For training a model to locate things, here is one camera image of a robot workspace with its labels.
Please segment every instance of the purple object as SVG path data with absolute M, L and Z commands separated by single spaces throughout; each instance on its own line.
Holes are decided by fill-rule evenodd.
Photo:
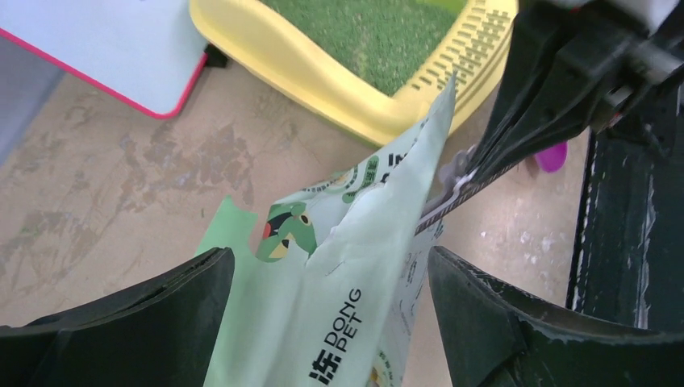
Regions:
M 535 160 L 544 172 L 554 173 L 563 168 L 567 156 L 568 143 L 563 142 L 535 154 Z

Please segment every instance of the white board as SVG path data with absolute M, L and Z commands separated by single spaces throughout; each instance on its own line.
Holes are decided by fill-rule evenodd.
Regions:
M 0 0 L 0 30 L 157 118 L 181 109 L 206 47 L 187 0 Z

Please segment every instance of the floor stain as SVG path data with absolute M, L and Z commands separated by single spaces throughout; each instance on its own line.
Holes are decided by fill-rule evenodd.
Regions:
M 152 134 L 149 145 L 139 150 L 130 135 L 119 141 L 124 150 L 128 176 L 121 184 L 116 212 L 141 212 L 157 202 L 158 195 L 174 189 L 201 193 L 228 183 L 248 206 L 254 203 L 250 173 L 254 157 L 247 142 L 236 137 L 232 124 L 214 131 L 196 149 L 179 145 L 171 122 Z

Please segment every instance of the cartoon frog illustration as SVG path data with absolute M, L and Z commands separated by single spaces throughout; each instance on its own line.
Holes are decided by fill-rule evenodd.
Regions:
M 276 262 L 285 257 L 290 243 L 296 243 L 309 256 L 317 247 L 307 205 L 303 202 L 271 206 L 256 258 L 264 262 Z

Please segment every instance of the black plastic bracket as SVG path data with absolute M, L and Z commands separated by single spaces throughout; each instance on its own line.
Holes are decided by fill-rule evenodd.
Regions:
M 206 62 L 204 62 L 204 67 L 225 69 L 228 66 L 228 56 L 213 44 L 208 44 L 204 49 L 204 52 L 206 53 Z

